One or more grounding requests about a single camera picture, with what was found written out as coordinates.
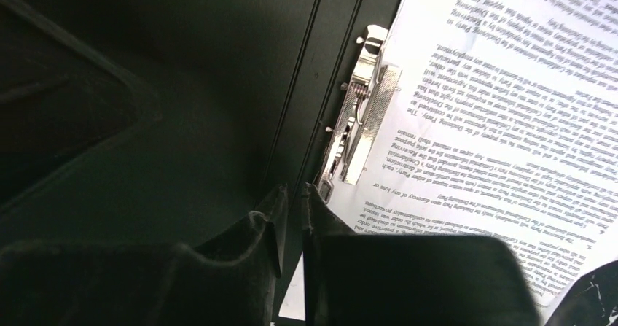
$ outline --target white paper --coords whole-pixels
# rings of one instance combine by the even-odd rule
[[[302,255],[298,260],[296,270],[288,286],[281,309],[279,310],[280,317],[288,319],[304,320],[305,319],[305,281],[302,265]]]
[[[499,237],[547,318],[618,255],[617,14],[615,0],[404,0],[383,58],[402,90],[331,210],[360,233]]]

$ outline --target black plastic object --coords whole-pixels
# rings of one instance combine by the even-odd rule
[[[507,246],[481,236],[355,235],[303,195],[308,326],[538,326]]]
[[[269,325],[287,192],[194,249],[22,242],[0,252],[0,325]]]

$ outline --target dark surface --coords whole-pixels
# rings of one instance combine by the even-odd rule
[[[539,324],[520,267],[497,238],[356,235],[314,186],[302,208],[308,326]]]
[[[2,325],[269,325],[284,187],[225,232],[184,244],[22,242],[0,251]]]
[[[618,325],[618,262],[579,278],[547,321],[547,326]]]
[[[139,121],[132,87],[0,8],[0,203]],[[10,208],[0,207],[6,214]]]
[[[0,244],[197,244],[264,195],[314,0],[25,1],[154,87],[161,113],[17,203]]]

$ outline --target spring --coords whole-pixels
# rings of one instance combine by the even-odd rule
[[[356,95],[356,98],[360,101],[369,97],[369,88],[361,83],[350,83],[348,89]]]

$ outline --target metal clip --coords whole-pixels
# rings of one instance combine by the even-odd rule
[[[358,182],[393,94],[399,89],[401,75],[402,70],[395,66],[387,65],[380,69],[380,83],[369,98],[364,113],[366,123],[354,133],[353,138],[348,138],[342,170],[343,182],[352,185]]]
[[[371,96],[372,84],[375,81],[376,67],[380,62],[382,46],[386,40],[388,30],[370,25],[363,37],[356,40],[362,44],[361,52],[352,71],[350,81],[341,88],[345,90],[345,98],[337,124],[332,129],[332,138],[326,151],[326,158],[322,166],[317,187],[320,196],[328,203],[332,194],[337,168],[341,160],[349,159],[348,151],[355,127],[363,124],[362,106]]]

